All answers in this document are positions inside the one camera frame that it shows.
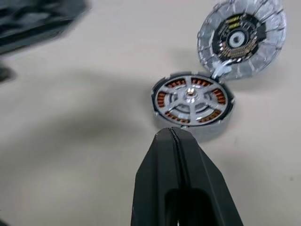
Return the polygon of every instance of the rotor disc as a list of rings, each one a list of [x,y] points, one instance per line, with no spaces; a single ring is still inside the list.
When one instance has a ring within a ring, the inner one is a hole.
[[[213,79],[180,73],[158,82],[152,101],[158,117],[172,126],[188,128],[222,120],[232,108],[234,97]]]
[[[268,66],[286,36],[286,16],[276,0],[228,0],[217,4],[198,33],[198,55],[211,73],[230,61],[226,79],[250,77]]]

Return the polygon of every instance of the white surface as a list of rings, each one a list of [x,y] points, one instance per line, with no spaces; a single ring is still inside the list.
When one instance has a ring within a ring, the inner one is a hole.
[[[283,51],[260,76],[229,82],[230,126],[202,144],[245,226],[301,224],[300,3],[284,4]],[[67,37],[5,58],[18,75],[0,86],[0,218],[12,226],[128,226],[157,132],[151,87],[204,70],[196,35],[213,1],[92,5]]]

